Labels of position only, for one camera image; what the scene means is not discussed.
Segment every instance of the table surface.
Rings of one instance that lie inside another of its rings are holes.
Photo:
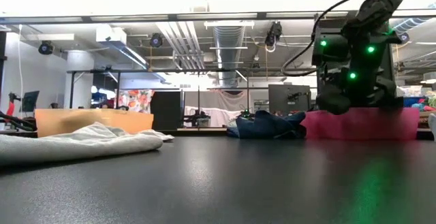
[[[434,223],[434,142],[176,138],[0,172],[6,223]]]

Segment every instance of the black frame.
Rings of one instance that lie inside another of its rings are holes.
[[[294,68],[294,69],[288,69],[288,71],[313,71],[315,69],[313,68]],[[73,96],[74,96],[74,76],[76,73],[86,73],[86,74],[104,74],[108,70],[74,70],[74,71],[67,71],[68,74],[71,74],[71,88],[70,88],[70,94],[69,94],[69,108],[73,108]],[[156,69],[156,70],[145,70],[145,69],[128,69],[128,70],[110,70],[112,73],[118,74],[118,82],[116,84],[116,97],[119,97],[119,91],[120,91],[120,81],[121,81],[121,74],[122,73],[158,73],[158,72],[164,72],[164,73],[187,73],[187,72],[194,72],[198,73],[200,76],[200,73],[208,72],[208,71],[216,71],[216,72],[229,72],[229,71],[246,71],[249,73],[249,71],[281,71],[281,68],[234,68],[234,69]],[[268,88],[250,88],[249,86],[249,76],[246,77],[247,79],[247,107],[250,107],[250,89],[268,89]],[[118,108],[119,101],[116,99],[116,105],[115,108]],[[200,109],[200,88],[198,89],[198,109]]]
[[[431,9],[417,10],[419,14],[401,14],[395,18],[432,18]],[[349,12],[352,10],[332,10]],[[397,12],[411,11],[406,9]],[[0,25],[46,25],[46,24],[90,24],[90,23],[126,23],[126,22],[174,22],[197,20],[311,20],[313,15],[321,14],[323,10],[290,11],[290,12],[195,12],[176,14],[134,14],[134,15],[96,15],[96,16],[7,16],[0,18]]]
[[[0,31],[0,94],[2,94],[1,87],[3,87],[3,68],[5,61],[7,60],[7,57],[5,56],[6,36],[7,33],[5,31]]]

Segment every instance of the black cable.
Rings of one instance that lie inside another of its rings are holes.
[[[28,121],[24,121],[22,119],[14,117],[14,116],[9,116],[9,115],[4,114],[2,112],[0,112],[0,118],[4,118],[4,119],[9,120],[9,122],[11,124],[15,125],[16,127],[20,128],[20,129],[23,129],[25,131],[36,131],[37,130],[37,127],[34,124],[32,124]]]
[[[313,30],[312,30],[312,34],[311,34],[311,42],[309,43],[309,45],[302,50],[300,53],[298,53],[295,57],[290,58],[289,60],[287,60],[285,62],[285,64],[283,64],[283,66],[281,67],[281,72],[283,73],[284,76],[289,76],[289,77],[301,77],[301,76],[307,76],[309,74],[312,74],[314,72],[316,72],[317,70],[313,70],[313,71],[308,71],[302,74],[293,74],[291,72],[286,71],[286,68],[288,67],[289,64],[293,63],[298,57],[301,57],[301,55],[303,55],[308,49],[310,49],[310,47],[312,47],[314,41],[315,41],[315,31],[316,28],[318,26],[318,23],[320,22],[320,20],[325,17],[325,15],[327,15],[327,13],[329,13],[330,11],[332,11],[333,9],[335,9],[336,7],[340,6],[341,4],[350,1],[350,0],[342,0],[336,4],[334,4],[332,7],[328,8],[326,11],[324,11],[320,17],[318,17],[318,19],[315,21],[315,24],[313,25]]]

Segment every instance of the red object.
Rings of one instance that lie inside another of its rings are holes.
[[[436,108],[433,108],[433,107],[430,107],[430,106],[424,106],[424,111],[432,112],[432,111],[436,111]]]
[[[108,100],[107,104],[109,108],[115,108],[115,102],[113,99]]]
[[[307,112],[301,123],[307,139],[415,140],[420,120],[416,108],[384,112],[378,108],[350,108],[342,115],[326,111]]]
[[[13,116],[14,115],[14,111],[15,111],[15,105],[13,102],[9,101],[9,108],[6,111],[6,115],[8,116]]]

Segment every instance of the white pillar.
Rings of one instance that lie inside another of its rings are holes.
[[[83,50],[70,50],[67,57],[67,71],[91,70],[94,68],[94,56]],[[74,83],[73,108],[80,106],[91,107],[91,87],[93,86],[94,74],[83,74]],[[69,108],[69,94],[71,93],[71,74],[67,74],[65,81],[64,108]]]

